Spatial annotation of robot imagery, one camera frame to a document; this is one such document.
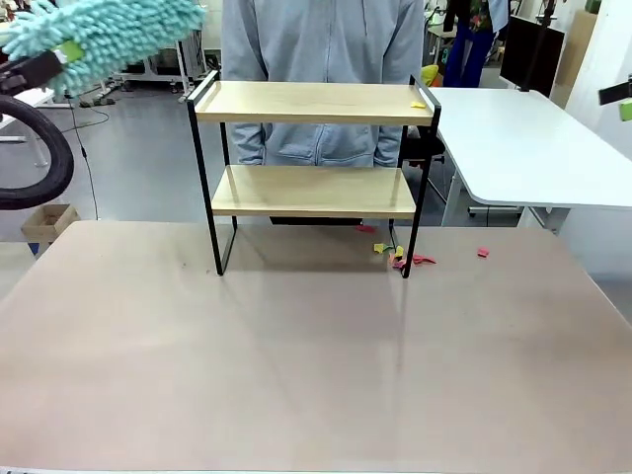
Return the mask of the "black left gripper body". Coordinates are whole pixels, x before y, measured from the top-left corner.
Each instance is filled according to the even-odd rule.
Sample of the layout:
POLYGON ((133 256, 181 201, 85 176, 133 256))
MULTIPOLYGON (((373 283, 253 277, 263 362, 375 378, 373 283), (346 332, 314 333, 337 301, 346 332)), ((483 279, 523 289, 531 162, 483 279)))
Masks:
POLYGON ((0 91, 2 95, 17 95, 27 89, 21 66, 14 63, 4 63, 0 72, 0 91))

